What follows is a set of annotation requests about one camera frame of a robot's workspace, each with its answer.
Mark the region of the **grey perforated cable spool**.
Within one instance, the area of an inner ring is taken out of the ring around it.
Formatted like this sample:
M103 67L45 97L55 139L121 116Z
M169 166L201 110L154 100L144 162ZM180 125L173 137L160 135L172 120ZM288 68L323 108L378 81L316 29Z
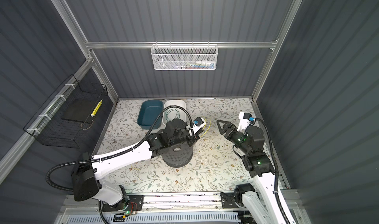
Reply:
M166 165L173 168L181 168L187 165L193 156L193 147L187 143L170 147L168 152L161 155Z

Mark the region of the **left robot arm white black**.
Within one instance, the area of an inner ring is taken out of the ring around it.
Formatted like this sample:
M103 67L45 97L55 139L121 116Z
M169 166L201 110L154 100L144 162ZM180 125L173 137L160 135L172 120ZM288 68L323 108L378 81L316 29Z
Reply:
M193 145L199 140L206 122L197 117L193 126L181 119L173 119L164 129L152 133L140 146L132 145L102 155L95 155L91 163L75 165L72 172L75 201L97 199L109 205L127 201L123 186L115 186L104 178L132 163L161 156L174 168L188 164L193 155Z

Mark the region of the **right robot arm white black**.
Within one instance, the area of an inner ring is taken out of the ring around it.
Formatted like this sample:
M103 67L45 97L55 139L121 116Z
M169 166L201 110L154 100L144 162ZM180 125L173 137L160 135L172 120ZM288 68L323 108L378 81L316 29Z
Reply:
M257 224L294 224L295 219L278 187L277 164L264 152L264 131L253 125L255 121L241 119L237 127L217 120L220 134L233 143L233 148L243 152L238 157L252 178L250 183L236 185L235 202L247 208Z

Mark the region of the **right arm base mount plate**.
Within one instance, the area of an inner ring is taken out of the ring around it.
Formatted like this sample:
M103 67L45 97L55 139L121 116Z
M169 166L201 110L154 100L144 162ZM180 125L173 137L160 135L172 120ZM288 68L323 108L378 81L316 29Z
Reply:
M241 194L238 193L237 196L233 192L221 192L222 207L224 209L246 208L252 211L254 209L254 202L249 200L249 194L253 194L253 192L242 192Z

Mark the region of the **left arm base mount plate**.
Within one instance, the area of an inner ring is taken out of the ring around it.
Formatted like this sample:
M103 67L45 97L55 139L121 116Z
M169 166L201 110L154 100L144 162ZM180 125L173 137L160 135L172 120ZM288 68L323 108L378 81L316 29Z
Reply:
M143 195L129 195L128 200L122 200L115 205L108 205L102 201L103 212L138 212L142 210L144 203Z

